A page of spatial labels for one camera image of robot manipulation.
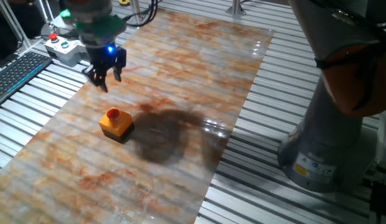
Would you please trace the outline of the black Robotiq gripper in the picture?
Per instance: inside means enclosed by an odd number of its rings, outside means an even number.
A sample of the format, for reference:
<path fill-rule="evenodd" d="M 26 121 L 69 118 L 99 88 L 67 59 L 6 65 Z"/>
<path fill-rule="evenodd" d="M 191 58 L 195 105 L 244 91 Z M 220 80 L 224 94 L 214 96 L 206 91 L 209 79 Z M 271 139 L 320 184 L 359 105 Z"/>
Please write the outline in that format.
<path fill-rule="evenodd" d="M 122 68 L 126 66 L 127 51 L 120 46 L 116 46 L 114 42 L 103 46 L 87 46 L 86 51 L 94 66 L 90 65 L 81 72 L 95 87 L 100 87 L 107 93 L 106 72 L 98 70 L 96 67 L 103 67 L 106 70 L 113 67 L 115 80 L 121 82 Z"/>

